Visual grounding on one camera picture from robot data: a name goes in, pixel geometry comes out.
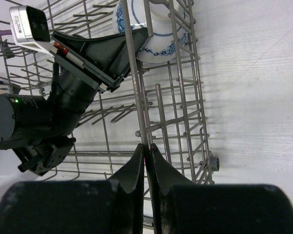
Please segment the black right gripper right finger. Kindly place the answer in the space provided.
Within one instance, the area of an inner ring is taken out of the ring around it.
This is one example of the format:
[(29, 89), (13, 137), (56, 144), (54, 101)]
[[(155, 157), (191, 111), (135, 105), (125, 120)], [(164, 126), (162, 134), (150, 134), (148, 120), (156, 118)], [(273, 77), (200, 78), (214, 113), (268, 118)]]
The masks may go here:
[(148, 176), (157, 234), (293, 234), (292, 204), (274, 185), (194, 184), (156, 144)]

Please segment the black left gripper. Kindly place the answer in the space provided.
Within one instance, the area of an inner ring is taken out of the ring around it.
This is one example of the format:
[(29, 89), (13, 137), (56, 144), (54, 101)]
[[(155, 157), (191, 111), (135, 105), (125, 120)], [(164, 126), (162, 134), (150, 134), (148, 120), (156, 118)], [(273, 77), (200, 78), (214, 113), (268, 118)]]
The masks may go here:
[(107, 82), (122, 82), (130, 73), (125, 33), (86, 39), (54, 32), (52, 39), (50, 53), (58, 81), (77, 78), (99, 93), (113, 93), (121, 83), (112, 87)]

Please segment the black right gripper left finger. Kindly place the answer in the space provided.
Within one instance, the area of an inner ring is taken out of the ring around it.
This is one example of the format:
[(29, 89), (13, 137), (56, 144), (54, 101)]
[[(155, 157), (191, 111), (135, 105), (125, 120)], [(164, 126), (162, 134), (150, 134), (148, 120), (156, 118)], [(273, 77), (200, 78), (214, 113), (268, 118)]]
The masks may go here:
[(144, 157), (106, 180), (18, 182), (0, 201), (0, 234), (141, 234)]

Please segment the white blue flower bowl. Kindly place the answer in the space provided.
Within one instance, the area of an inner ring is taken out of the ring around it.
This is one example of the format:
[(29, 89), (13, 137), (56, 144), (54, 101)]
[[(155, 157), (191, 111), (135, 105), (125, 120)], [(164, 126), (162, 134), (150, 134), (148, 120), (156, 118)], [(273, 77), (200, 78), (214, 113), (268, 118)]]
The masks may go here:
[[(147, 28), (143, 0), (127, 0), (130, 25), (132, 30)], [(152, 19), (153, 37), (151, 37), (143, 46), (137, 55), (137, 60), (146, 63), (164, 63), (175, 58), (175, 45), (172, 31), (171, 19), (168, 16), (170, 10), (163, 4), (149, 3)], [(173, 0), (174, 9), (184, 18), (188, 17), (183, 7), (178, 1)], [(124, 17), (121, 1), (115, 6), (112, 17), (113, 32), (124, 33)], [(188, 33), (176, 23), (178, 42), (181, 46), (186, 43)]]

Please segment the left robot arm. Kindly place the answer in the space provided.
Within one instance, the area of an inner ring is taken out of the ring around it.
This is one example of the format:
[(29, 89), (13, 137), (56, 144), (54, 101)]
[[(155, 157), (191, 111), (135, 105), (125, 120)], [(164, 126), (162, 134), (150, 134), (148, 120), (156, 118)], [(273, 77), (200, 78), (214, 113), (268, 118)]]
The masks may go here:
[(86, 39), (52, 35), (48, 97), (0, 94), (0, 150), (13, 150), (18, 169), (45, 175), (75, 143), (71, 133), (98, 93), (113, 92), (130, 72), (125, 33)]

